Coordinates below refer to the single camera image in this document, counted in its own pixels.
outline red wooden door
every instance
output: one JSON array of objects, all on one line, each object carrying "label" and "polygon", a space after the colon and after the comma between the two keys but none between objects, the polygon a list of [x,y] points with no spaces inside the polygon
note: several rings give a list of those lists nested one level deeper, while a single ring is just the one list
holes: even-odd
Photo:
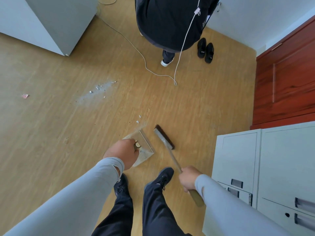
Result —
[{"label": "red wooden door", "polygon": [[308,114],[315,120],[315,20],[257,61],[251,129],[310,121]]}]

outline cabinet drawer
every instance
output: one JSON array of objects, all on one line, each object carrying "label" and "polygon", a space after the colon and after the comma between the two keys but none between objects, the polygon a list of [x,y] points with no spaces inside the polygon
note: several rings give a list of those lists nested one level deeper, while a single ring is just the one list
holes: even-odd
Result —
[{"label": "cabinet drawer", "polygon": [[260,138],[260,129],[218,136],[212,178],[248,193],[257,191]]},{"label": "cabinet drawer", "polygon": [[294,236],[314,236],[315,217],[264,198],[258,199],[257,210]]},{"label": "cabinet drawer", "polygon": [[224,187],[224,189],[226,189],[227,191],[229,191],[231,194],[233,194],[234,196],[236,196],[237,198],[239,198],[240,200],[244,201],[245,203],[249,204],[250,206],[252,206],[252,202],[253,202],[253,194],[248,193],[246,191],[243,190],[239,190],[237,188],[234,188],[232,186],[228,186],[225,184],[222,184],[221,182],[219,182],[219,184],[221,186]]},{"label": "cabinet drawer", "polygon": [[264,129],[259,198],[315,216],[315,122]]}]

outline light blue sleeve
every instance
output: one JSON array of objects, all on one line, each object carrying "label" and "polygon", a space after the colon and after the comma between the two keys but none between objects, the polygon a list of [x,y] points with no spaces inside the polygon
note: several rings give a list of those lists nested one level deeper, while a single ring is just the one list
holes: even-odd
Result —
[{"label": "light blue sleeve", "polygon": [[211,177],[198,176],[195,187],[211,214],[208,218],[215,220],[220,235],[290,236],[281,226],[232,195]]},{"label": "light blue sleeve", "polygon": [[124,163],[105,158],[55,194],[5,236],[91,236],[103,205],[122,174]]}]

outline pair of black shoes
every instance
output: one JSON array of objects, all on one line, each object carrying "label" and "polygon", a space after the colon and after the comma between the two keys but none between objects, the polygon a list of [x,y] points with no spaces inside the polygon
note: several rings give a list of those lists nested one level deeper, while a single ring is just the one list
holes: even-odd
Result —
[{"label": "pair of black shoes", "polygon": [[[154,181],[148,183],[144,187],[144,190],[146,190],[146,187],[150,184],[158,184],[163,190],[165,190],[165,186],[167,185],[167,183],[171,181],[173,175],[174,175],[174,170],[172,167],[164,168]],[[124,173],[121,175],[120,181],[114,185],[114,191],[115,191],[116,197],[119,197],[120,194],[127,194],[128,196],[130,196],[129,190],[128,190],[128,179]]]},{"label": "pair of black shoes", "polygon": [[198,53],[197,53],[198,57],[201,59],[204,58],[204,61],[210,64],[212,62],[213,55],[215,52],[213,44],[209,43],[207,45],[206,38],[201,38],[198,41],[197,48],[198,48]]}]

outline black jacket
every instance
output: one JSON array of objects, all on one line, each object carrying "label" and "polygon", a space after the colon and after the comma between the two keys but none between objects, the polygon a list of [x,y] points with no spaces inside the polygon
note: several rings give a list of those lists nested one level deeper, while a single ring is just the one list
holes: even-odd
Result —
[{"label": "black jacket", "polygon": [[[219,0],[200,0],[200,15],[196,15],[183,50],[200,39],[203,22],[215,10]],[[198,0],[142,0],[136,18],[139,29],[161,46],[180,51]]]}]

